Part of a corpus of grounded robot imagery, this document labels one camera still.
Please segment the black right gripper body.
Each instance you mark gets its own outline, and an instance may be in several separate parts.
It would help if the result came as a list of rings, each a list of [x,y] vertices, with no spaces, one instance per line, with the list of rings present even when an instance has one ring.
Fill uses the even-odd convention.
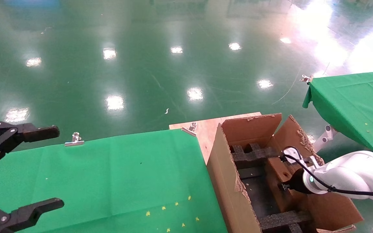
[[[305,170],[299,168],[291,177],[289,181],[277,184],[278,189],[283,191],[291,189],[304,194],[311,194],[312,192],[305,186],[303,182],[303,174]]]

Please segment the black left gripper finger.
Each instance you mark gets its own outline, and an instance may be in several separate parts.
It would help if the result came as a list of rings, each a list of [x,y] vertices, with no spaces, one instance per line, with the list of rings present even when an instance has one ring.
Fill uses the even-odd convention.
[[[36,142],[59,137],[56,125],[37,128],[32,123],[12,125],[0,121],[0,160],[23,142]]]
[[[0,209],[0,233],[15,233],[34,227],[42,214],[62,207],[64,207],[62,199],[51,198],[22,206],[11,213]]]

